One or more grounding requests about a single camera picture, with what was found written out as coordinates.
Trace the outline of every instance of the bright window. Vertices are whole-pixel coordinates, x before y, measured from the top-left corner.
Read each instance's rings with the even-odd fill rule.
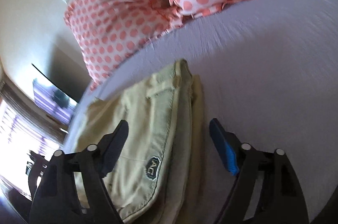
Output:
[[[30,196],[26,175],[32,150],[50,160],[59,144],[29,126],[4,100],[0,104],[0,175]]]

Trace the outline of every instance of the tv screen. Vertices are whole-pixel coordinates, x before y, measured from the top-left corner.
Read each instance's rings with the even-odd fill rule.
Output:
[[[65,125],[69,125],[77,103],[48,80],[34,65],[33,79],[35,104]]]

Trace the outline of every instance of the white wall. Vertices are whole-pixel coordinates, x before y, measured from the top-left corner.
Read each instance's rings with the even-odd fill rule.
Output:
[[[83,90],[90,78],[80,48],[63,21],[61,0],[0,0],[0,57],[8,77],[33,98],[35,64],[54,80]]]

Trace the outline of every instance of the ag logo patch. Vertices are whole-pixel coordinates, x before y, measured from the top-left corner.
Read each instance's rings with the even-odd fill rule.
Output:
[[[157,169],[159,166],[159,159],[157,157],[152,157],[146,165],[146,175],[149,179],[154,180],[157,175]]]

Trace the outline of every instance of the bed sheet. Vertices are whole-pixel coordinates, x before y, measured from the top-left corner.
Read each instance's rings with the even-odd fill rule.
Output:
[[[286,151],[312,220],[338,183],[338,0],[253,0],[188,23],[146,46],[93,93],[85,93],[69,129],[94,99],[111,98],[175,60],[199,74],[205,98],[199,223],[210,224],[234,182],[209,137],[216,117],[256,149]]]

